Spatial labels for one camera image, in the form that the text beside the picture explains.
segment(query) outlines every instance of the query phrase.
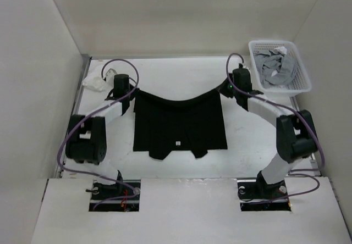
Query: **black cloth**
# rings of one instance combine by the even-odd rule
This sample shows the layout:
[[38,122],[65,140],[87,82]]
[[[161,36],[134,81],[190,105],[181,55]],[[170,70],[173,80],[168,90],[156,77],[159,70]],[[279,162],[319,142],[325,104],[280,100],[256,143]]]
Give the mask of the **black cloth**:
[[220,94],[171,101],[144,91],[136,94],[133,151],[149,151],[163,160],[171,151],[189,151],[196,158],[208,149],[227,149]]

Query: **purple cable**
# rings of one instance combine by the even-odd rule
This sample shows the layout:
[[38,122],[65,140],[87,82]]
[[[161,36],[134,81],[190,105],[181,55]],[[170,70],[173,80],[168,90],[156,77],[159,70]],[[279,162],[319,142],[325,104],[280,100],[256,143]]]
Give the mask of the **purple cable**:
[[66,171],[71,171],[71,172],[74,172],[74,173],[78,173],[78,174],[89,174],[89,175],[93,175],[93,176],[96,176],[96,177],[99,177],[99,178],[102,178],[102,179],[105,179],[105,180],[108,180],[108,181],[112,181],[112,182],[116,182],[118,184],[121,184],[123,186],[126,186],[128,188],[130,188],[133,192],[134,192],[134,195],[131,195],[131,196],[119,196],[119,197],[113,197],[113,198],[108,198],[108,199],[104,199],[100,202],[98,202],[94,207],[93,207],[93,210],[99,205],[101,204],[102,202],[104,201],[108,201],[108,200],[112,200],[112,199],[119,199],[119,198],[133,198],[135,196],[137,196],[139,194],[139,192],[135,192],[135,189],[134,187],[130,186],[129,184],[126,184],[125,182],[121,182],[121,181],[118,181],[116,179],[112,179],[112,178],[109,178],[109,177],[106,177],[106,176],[103,176],[103,175],[100,175],[100,174],[97,174],[97,173],[93,173],[93,172],[90,172],[90,171],[80,171],[80,170],[74,170],[74,169],[69,169],[67,167],[65,167],[62,163],[61,163],[61,155],[62,155],[62,152],[64,150],[64,147],[65,147],[65,144],[68,142],[68,140],[71,138],[71,136],[73,135],[73,133],[82,125],[82,123],[84,123],[85,121],[87,121],[87,119],[89,119],[90,117],[92,117],[93,115],[107,109],[108,107],[110,107],[111,105],[114,105],[116,104],[117,102],[120,102],[121,100],[129,97],[136,89],[137,89],[137,86],[138,86],[138,83],[139,83],[139,73],[137,71],[137,68],[129,61],[127,60],[124,60],[124,59],[113,59],[113,60],[110,60],[109,62],[106,63],[109,64],[113,61],[121,61],[121,62],[125,62],[125,63],[128,63],[129,65],[132,66],[132,68],[135,70],[136,72],[136,75],[137,75],[137,81],[136,81],[136,85],[131,89],[130,92],[128,92],[127,94],[125,94],[123,97],[121,98],[118,98],[116,99],[115,101],[113,101],[112,103],[110,103],[109,105],[106,105],[105,107],[102,107],[100,109],[97,109],[93,112],[91,112],[90,114],[88,114],[87,116],[85,116],[80,122],[77,123],[77,125],[75,125],[73,127],[73,129],[67,134],[66,138],[64,139],[64,141],[61,143],[60,147],[59,147],[59,151],[57,153],[57,157],[56,157],[56,161],[59,165],[59,167],[63,170],[66,170]]
[[[227,58],[227,61],[226,61],[226,75],[227,75],[227,79],[229,80],[230,82],[230,85],[232,85],[233,88],[235,88],[236,91],[238,91],[239,93],[243,94],[243,95],[246,95],[246,96],[249,96],[249,97],[252,97],[252,98],[256,98],[256,99],[259,99],[263,102],[266,102],[270,105],[273,105],[275,107],[281,107],[281,108],[285,108],[291,112],[293,112],[298,118],[299,120],[302,121],[303,125],[306,127],[309,135],[312,137],[312,139],[314,140],[317,148],[318,148],[318,151],[320,153],[320,157],[321,157],[321,167],[320,168],[317,168],[317,169],[295,169],[295,170],[291,170],[290,172],[294,172],[294,171],[319,171],[320,169],[324,168],[325,166],[325,156],[324,156],[324,152],[323,152],[323,148],[321,147],[320,143],[319,143],[319,140],[317,138],[317,136],[315,135],[314,131],[312,128],[310,128],[310,126],[308,125],[308,123],[305,121],[305,119],[296,111],[294,110],[293,108],[290,108],[290,107],[287,107],[285,105],[282,105],[282,104],[278,104],[278,103],[275,103],[275,102],[272,102],[270,100],[267,100],[267,99],[264,99],[262,97],[258,97],[256,95],[252,95],[252,94],[249,94],[247,92],[244,92],[242,91],[241,89],[239,89],[232,81],[231,77],[230,77],[230,73],[229,73],[229,62],[230,62],[230,59],[232,56],[239,56],[241,59],[242,59],[242,62],[243,62],[243,57],[238,54],[238,53],[232,53],[229,55],[229,57]],[[293,193],[291,195],[286,195],[286,196],[282,196],[282,197],[278,197],[278,198],[275,198],[275,199],[271,199],[271,200],[267,200],[267,201],[260,201],[260,202],[252,202],[252,204],[266,204],[266,203],[271,203],[273,201],[276,201],[276,200],[280,200],[280,199],[286,199],[286,198],[289,198],[291,196],[300,196],[300,195],[304,195],[306,193],[310,193],[310,192],[313,192],[315,190],[317,190],[319,187],[320,187],[320,182],[318,181],[318,179],[316,179],[315,177],[311,176],[311,175],[307,175],[307,174],[289,174],[289,176],[304,176],[304,177],[309,177],[309,178],[312,178],[313,180],[315,180],[317,182],[317,186],[315,188],[313,188],[312,190],[308,190],[308,191],[305,191],[305,192],[301,192],[301,193]]]

